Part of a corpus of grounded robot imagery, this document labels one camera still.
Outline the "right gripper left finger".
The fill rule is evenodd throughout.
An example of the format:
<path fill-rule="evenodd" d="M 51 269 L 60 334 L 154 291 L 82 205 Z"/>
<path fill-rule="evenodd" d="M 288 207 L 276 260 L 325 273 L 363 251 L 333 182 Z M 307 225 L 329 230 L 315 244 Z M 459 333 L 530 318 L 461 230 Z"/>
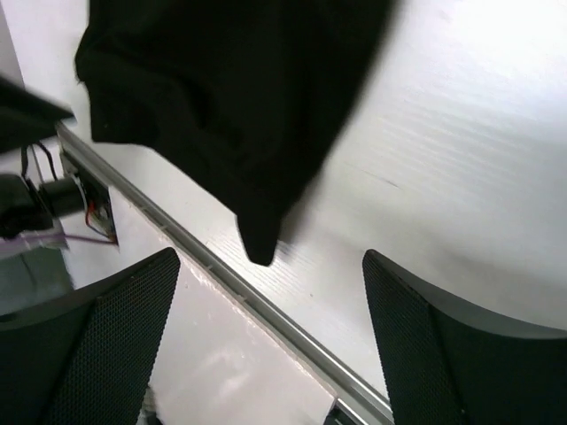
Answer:
<path fill-rule="evenodd" d="M 168 247 L 1 318 L 3 424 L 135 424 L 180 270 Z"/>

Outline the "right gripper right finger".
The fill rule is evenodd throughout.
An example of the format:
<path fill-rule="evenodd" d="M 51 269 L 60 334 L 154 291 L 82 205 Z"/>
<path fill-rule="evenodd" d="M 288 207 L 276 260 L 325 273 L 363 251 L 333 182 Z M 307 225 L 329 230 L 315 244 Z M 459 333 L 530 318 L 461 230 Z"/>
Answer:
<path fill-rule="evenodd" d="M 564 424 L 566 333 L 487 310 L 375 250 L 362 272 L 397 424 Z"/>

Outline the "black skirt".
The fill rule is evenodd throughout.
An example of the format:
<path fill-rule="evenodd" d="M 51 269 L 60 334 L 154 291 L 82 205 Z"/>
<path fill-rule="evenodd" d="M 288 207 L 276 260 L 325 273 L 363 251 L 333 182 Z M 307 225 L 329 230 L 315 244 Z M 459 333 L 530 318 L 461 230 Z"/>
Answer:
<path fill-rule="evenodd" d="M 156 151 L 272 263 L 347 123 L 391 1 L 92 1 L 75 55 L 97 143 Z"/>

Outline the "front aluminium rail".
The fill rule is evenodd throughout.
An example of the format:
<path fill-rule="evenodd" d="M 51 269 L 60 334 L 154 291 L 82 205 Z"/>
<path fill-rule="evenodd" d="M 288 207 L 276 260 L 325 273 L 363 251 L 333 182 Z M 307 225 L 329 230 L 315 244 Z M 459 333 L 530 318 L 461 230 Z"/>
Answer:
<path fill-rule="evenodd" d="M 261 319 L 276 332 L 286 347 L 300 359 L 314 366 L 331 388 L 339 393 L 338 408 L 358 424 L 392 424 L 392 409 L 384 397 L 349 367 L 312 338 L 301 326 L 269 301 L 259 290 L 242 278 L 218 256 L 206 248 L 180 223 L 150 200 L 140 189 L 122 176 L 87 143 L 81 141 L 68 127 L 57 125 L 62 150 L 77 165 L 107 187 L 116 188 L 127 200 L 141 210 L 159 232 L 198 265 L 208 269 L 212 276 L 233 296 L 240 299 L 247 312 Z"/>

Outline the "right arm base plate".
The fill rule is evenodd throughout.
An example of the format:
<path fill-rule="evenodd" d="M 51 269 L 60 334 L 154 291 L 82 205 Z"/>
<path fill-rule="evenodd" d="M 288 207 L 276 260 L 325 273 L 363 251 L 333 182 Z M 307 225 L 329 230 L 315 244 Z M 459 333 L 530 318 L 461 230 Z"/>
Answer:
<path fill-rule="evenodd" d="M 78 174 L 85 204 L 84 223 L 107 244 L 119 245 L 108 188 L 90 175 Z"/>

